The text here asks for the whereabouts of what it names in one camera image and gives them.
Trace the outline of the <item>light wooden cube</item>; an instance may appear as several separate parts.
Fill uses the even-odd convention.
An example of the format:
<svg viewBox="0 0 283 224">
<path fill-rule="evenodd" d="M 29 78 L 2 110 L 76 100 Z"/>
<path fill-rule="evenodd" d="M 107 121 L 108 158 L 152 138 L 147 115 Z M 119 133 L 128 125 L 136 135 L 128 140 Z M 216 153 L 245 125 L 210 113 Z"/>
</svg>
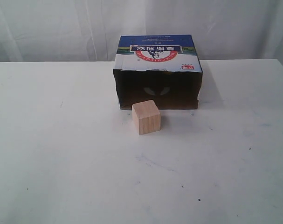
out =
<svg viewBox="0 0 283 224">
<path fill-rule="evenodd" d="M 153 100 L 133 104 L 132 120 L 139 135 L 161 129 L 161 114 Z"/>
</svg>

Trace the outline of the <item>blue white cardboard box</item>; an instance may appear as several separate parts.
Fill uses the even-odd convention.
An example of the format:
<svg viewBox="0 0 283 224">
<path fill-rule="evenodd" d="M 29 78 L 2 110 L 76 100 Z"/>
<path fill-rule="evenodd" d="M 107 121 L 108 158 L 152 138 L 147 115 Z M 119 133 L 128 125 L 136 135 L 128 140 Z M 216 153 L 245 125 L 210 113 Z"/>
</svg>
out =
<svg viewBox="0 0 283 224">
<path fill-rule="evenodd" d="M 123 35 L 113 75 L 121 110 L 153 100 L 162 110 L 195 110 L 203 71 L 191 35 Z"/>
</svg>

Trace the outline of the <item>white curtain backdrop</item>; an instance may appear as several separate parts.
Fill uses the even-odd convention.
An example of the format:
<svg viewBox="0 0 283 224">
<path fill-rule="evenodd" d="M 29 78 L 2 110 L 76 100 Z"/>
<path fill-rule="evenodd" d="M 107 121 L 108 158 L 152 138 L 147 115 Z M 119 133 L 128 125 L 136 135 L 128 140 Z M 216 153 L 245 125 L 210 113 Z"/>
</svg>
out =
<svg viewBox="0 0 283 224">
<path fill-rule="evenodd" d="M 112 61 L 121 35 L 174 34 L 202 60 L 283 60 L 283 0 L 0 0 L 0 62 Z"/>
</svg>

